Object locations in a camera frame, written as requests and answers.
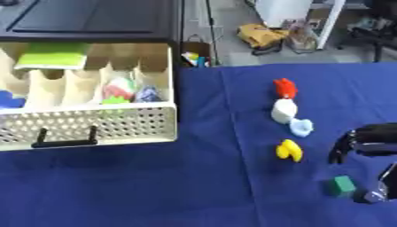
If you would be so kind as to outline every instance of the blue tablecloth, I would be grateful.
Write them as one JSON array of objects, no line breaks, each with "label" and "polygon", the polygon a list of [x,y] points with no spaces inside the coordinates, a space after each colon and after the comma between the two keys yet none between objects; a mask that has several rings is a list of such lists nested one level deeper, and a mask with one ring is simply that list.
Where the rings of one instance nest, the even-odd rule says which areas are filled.
[{"label": "blue tablecloth", "polygon": [[[348,174],[376,183],[394,158],[326,157],[339,136],[397,121],[394,64],[269,65],[186,69],[179,139],[0,154],[0,226],[388,227],[395,202],[364,205],[327,196],[322,181]],[[270,119],[273,79],[294,80],[299,118],[315,132],[298,139]],[[278,160],[286,138],[304,149]]]}]

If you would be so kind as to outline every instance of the yellow toy block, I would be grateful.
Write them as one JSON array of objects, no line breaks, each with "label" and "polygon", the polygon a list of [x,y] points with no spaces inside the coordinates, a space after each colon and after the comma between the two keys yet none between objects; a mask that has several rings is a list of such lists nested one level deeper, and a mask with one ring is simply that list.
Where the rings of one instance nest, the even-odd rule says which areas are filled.
[{"label": "yellow toy block", "polygon": [[278,158],[283,160],[292,156],[295,162],[300,162],[303,158],[302,149],[291,139],[285,139],[285,141],[277,147],[276,154]]}]

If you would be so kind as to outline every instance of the drawer handle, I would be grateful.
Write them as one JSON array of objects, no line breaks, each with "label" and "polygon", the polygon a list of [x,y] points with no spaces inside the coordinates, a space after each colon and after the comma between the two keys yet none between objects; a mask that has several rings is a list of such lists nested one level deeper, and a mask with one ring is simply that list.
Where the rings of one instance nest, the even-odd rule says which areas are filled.
[{"label": "drawer handle", "polygon": [[90,127],[90,135],[87,140],[69,140],[69,141],[53,141],[44,142],[47,136],[48,130],[46,128],[40,129],[37,141],[32,144],[33,148],[52,148],[52,147],[70,147],[70,146],[82,146],[82,145],[97,145],[97,126]]}]

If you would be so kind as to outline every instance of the storage drawer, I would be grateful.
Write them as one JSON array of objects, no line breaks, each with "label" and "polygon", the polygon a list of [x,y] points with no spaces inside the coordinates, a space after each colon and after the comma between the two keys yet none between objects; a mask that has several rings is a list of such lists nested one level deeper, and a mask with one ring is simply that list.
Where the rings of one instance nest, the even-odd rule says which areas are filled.
[{"label": "storage drawer", "polygon": [[[93,43],[84,70],[57,72],[15,71],[13,66],[27,45],[0,46],[0,89],[27,97],[23,108],[0,109],[0,151],[176,140],[173,53],[167,44]],[[120,72],[152,80],[161,101],[100,105],[103,86]],[[37,81],[39,74],[45,79]],[[70,89],[76,74],[97,76],[97,85],[83,83],[88,88],[82,93],[77,87]]]}]

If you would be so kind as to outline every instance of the green cube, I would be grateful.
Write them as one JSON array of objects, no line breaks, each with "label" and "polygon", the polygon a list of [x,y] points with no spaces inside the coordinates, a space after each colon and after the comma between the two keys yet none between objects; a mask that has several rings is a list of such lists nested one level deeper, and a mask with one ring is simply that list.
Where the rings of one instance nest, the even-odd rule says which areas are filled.
[{"label": "green cube", "polygon": [[356,190],[349,176],[337,176],[331,180],[331,192],[335,196],[348,197]]}]

